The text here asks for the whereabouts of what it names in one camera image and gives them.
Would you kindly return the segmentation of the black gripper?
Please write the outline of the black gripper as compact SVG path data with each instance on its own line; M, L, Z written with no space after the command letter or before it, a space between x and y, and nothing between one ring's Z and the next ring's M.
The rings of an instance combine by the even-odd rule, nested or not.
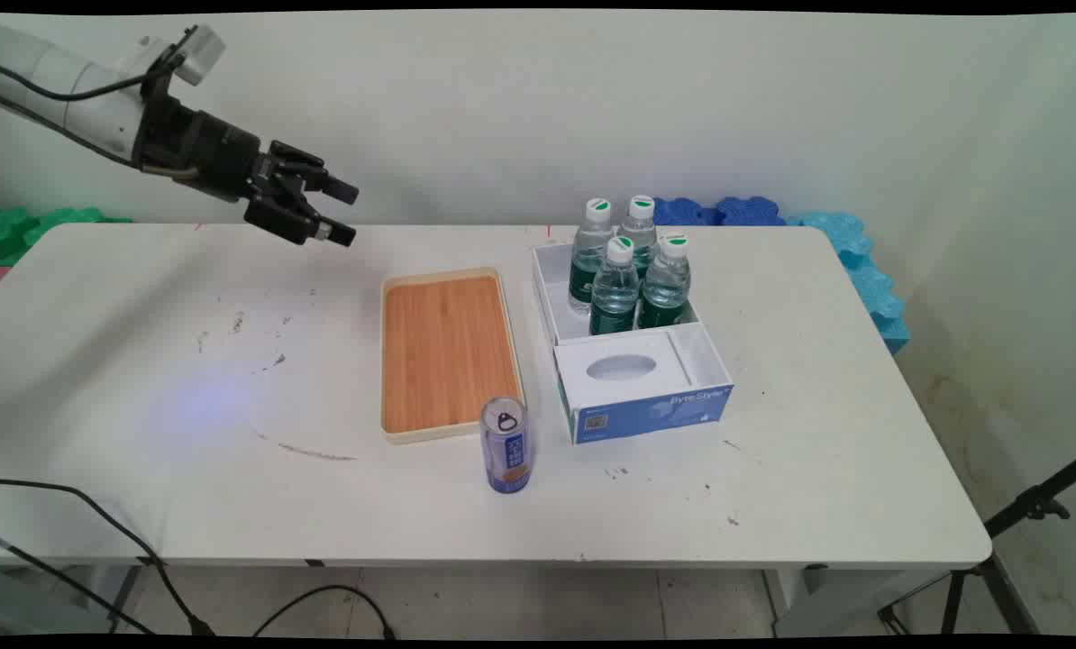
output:
M274 197L271 171L302 191L354 204L360 191L332 177L323 159L281 141L261 138L204 111L192 110L157 86L141 95L142 117L133 160L141 171L167 174L178 184L226 202L246 200L245 222L296 245L307 240L352 246L357 230L325 217L305 200Z

